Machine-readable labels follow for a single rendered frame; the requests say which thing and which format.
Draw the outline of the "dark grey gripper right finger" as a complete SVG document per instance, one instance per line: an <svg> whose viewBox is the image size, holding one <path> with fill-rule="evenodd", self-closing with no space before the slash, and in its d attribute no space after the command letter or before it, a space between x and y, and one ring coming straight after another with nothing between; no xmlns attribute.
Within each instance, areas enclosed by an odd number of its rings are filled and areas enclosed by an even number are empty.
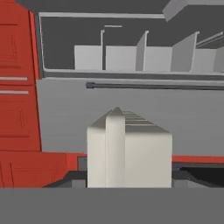
<svg viewBox="0 0 224 224"><path fill-rule="evenodd" d="M224 188L224 164L173 163L171 177L173 181Z"/></svg>

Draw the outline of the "grey freezer door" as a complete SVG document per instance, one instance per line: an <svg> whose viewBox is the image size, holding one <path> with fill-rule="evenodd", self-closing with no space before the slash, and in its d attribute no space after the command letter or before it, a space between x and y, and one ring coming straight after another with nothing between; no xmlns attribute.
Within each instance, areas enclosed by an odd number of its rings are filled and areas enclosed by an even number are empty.
<svg viewBox="0 0 224 224"><path fill-rule="evenodd" d="M163 8L164 18L170 21L185 8L195 11L197 16L211 16L215 11L224 9L224 0L170 0Z"/></svg>

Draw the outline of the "white ice cube tray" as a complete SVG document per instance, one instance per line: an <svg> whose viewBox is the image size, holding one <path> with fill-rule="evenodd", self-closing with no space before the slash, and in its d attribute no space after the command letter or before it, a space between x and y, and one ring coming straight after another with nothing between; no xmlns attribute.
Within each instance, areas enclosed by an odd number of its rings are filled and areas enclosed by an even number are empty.
<svg viewBox="0 0 224 224"><path fill-rule="evenodd" d="M89 188L170 188L172 134L113 108L87 128Z"/></svg>

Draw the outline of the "grey fridge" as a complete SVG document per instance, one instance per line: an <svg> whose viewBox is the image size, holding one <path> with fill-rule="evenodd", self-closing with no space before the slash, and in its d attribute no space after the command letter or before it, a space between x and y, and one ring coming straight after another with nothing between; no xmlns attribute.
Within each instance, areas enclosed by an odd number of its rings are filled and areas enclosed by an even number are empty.
<svg viewBox="0 0 224 224"><path fill-rule="evenodd" d="M224 81L224 13L41 12L46 78Z"/></svg>

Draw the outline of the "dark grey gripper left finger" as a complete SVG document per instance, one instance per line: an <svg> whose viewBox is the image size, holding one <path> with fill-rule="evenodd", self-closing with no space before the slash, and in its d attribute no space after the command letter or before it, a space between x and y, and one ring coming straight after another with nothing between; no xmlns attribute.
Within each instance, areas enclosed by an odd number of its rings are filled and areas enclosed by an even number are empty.
<svg viewBox="0 0 224 224"><path fill-rule="evenodd" d="M88 158L87 157L66 157L65 169L50 183L44 187L74 187L81 188L88 186Z"/></svg>

